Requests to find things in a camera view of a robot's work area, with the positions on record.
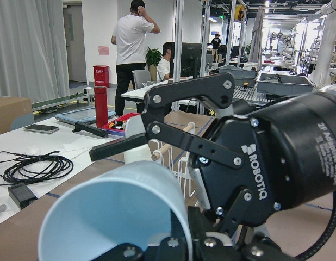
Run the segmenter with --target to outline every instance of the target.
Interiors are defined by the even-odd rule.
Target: person in black shirt
[[[210,43],[210,45],[213,45],[213,48],[211,49],[211,54],[215,57],[214,58],[215,62],[219,62],[219,56],[217,54],[217,49],[219,48],[221,44],[221,40],[219,37],[220,37],[219,34],[215,34],[215,38],[212,39]]]

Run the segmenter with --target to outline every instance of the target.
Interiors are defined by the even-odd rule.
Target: black pants
[[[135,83],[132,71],[143,70],[145,67],[143,64],[118,64],[116,65],[117,74],[117,89],[115,96],[115,112],[116,115],[122,116],[123,110],[125,109],[125,98],[122,94],[128,91],[129,83],[132,82],[133,88],[135,89]]]

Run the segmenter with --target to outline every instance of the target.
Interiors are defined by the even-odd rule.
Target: gray plastic bin
[[[248,87],[254,87],[256,83],[257,71],[248,71],[233,65],[223,65],[219,67],[219,73],[229,73],[233,76],[236,86],[244,86],[248,83]]]
[[[277,74],[262,73],[257,82],[257,92],[272,95],[300,95],[313,90],[314,84],[306,76],[279,75],[282,82],[269,79],[277,76]]]

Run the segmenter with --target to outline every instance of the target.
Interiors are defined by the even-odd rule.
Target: red thermos
[[[96,102],[97,128],[101,128],[108,123],[108,99],[107,88],[105,86],[94,87],[94,97]]]

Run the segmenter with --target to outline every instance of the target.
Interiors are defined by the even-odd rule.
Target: screw
[[[262,257],[264,255],[264,251],[259,249],[257,246],[253,246],[251,249],[251,254],[256,257]]]
[[[249,192],[244,194],[244,200],[245,201],[250,201],[252,199],[252,197],[253,196]]]
[[[250,125],[253,127],[258,127],[259,126],[259,121],[256,118],[251,118],[250,119]]]
[[[230,89],[232,87],[232,83],[230,80],[227,80],[223,83],[223,87],[225,87],[225,89]]]
[[[135,248],[128,246],[127,249],[123,252],[123,256],[132,257],[135,255]]]
[[[215,214],[221,216],[223,214],[223,207],[217,207]]]
[[[233,159],[233,163],[234,163],[234,165],[239,166],[240,164],[242,164],[242,159],[239,158],[239,157],[235,157]]]
[[[179,245],[179,241],[177,238],[170,238],[170,240],[168,241],[168,246],[170,247],[176,247]]]
[[[198,161],[202,164],[208,164],[209,163],[209,159],[206,159],[205,157],[199,157]]]
[[[214,247],[216,246],[216,240],[214,238],[206,238],[204,241],[204,245]]]
[[[152,133],[158,134],[161,132],[161,128],[158,125],[152,127]]]
[[[159,96],[158,94],[156,94],[155,96],[153,96],[153,102],[154,103],[160,103],[162,101],[162,97]]]
[[[275,204],[273,205],[275,211],[279,211],[282,208],[282,205],[278,202],[275,202]]]

